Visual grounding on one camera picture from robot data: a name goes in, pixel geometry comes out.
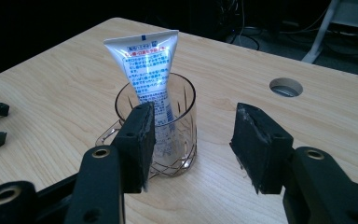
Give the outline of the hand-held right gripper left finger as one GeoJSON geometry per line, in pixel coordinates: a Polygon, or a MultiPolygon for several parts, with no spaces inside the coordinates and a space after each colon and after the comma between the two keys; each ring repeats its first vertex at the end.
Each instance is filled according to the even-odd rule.
{"type": "Polygon", "coordinates": [[[155,142],[154,104],[137,105],[113,140],[125,193],[141,193],[146,189],[155,142]]]}

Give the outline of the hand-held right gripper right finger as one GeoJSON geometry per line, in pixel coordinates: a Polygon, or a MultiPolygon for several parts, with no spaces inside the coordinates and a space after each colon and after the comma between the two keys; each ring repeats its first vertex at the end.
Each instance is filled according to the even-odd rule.
{"type": "Polygon", "coordinates": [[[293,151],[293,136],[262,109],[237,103],[229,145],[256,192],[280,194],[283,164],[293,151]]]}

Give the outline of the clear glass cup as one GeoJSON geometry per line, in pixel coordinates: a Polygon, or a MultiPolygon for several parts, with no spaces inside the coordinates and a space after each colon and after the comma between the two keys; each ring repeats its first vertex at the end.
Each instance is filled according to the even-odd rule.
{"type": "MultiPolygon", "coordinates": [[[[149,177],[174,177],[189,170],[197,155],[197,108],[194,85],[179,74],[170,73],[168,94],[171,100],[172,121],[156,126],[153,162],[149,177]]],[[[116,121],[97,140],[95,145],[109,145],[132,109],[139,104],[130,83],[118,93],[115,100],[116,121]]]]}

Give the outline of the white toothpaste tube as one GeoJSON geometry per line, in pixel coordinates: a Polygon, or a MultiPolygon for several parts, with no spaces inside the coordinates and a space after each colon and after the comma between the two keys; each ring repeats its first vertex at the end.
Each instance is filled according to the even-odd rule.
{"type": "Polygon", "coordinates": [[[174,116],[168,93],[172,60],[178,41],[176,30],[118,37],[103,44],[133,87],[141,104],[152,102],[155,109],[156,144],[154,163],[170,171],[184,156],[176,139],[174,116]]]}

